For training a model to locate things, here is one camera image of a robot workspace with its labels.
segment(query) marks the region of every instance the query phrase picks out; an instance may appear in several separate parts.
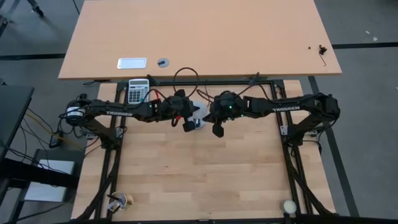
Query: light wood tabletop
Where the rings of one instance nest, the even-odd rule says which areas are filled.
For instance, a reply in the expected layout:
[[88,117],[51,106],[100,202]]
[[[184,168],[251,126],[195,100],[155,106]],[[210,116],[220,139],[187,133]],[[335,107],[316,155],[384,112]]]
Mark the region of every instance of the light wood tabletop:
[[[146,68],[117,69],[120,58],[146,58]],[[103,0],[84,2],[59,78],[171,77],[182,67],[203,77],[341,74],[313,0]]]
[[[303,94],[299,81],[284,82],[288,97]],[[210,95],[218,95],[224,90],[239,92],[245,87],[225,85],[207,89]],[[181,88],[189,93],[193,87]],[[271,96],[269,87],[264,88]],[[165,96],[174,93],[171,86],[156,89]],[[115,92],[115,83],[101,84],[98,99],[113,101]],[[258,86],[244,95],[264,96]],[[204,101],[197,94],[190,99]],[[307,115],[306,111],[292,113],[295,123]],[[97,117],[104,125],[109,125],[110,119]],[[189,133],[183,131],[181,124],[171,127],[170,121],[143,123],[128,118],[126,126],[117,191],[132,194],[134,204],[127,211],[115,213],[114,221],[283,217],[281,203],[291,196],[275,114],[228,121],[223,125],[223,138],[213,135],[211,124]],[[300,153],[308,186],[327,209],[334,211],[317,145],[304,142]],[[104,149],[85,158],[72,218],[79,216],[93,199],[103,159]]]

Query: white label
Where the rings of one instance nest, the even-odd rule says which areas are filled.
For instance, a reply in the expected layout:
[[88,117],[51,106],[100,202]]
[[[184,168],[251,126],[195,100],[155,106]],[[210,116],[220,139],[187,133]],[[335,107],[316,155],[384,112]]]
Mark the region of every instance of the white label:
[[78,106],[71,106],[67,109],[67,112],[69,112],[67,114],[67,116],[83,116],[85,110],[84,109],[79,109]]
[[118,61],[118,69],[140,69],[146,66],[146,58],[119,58]]

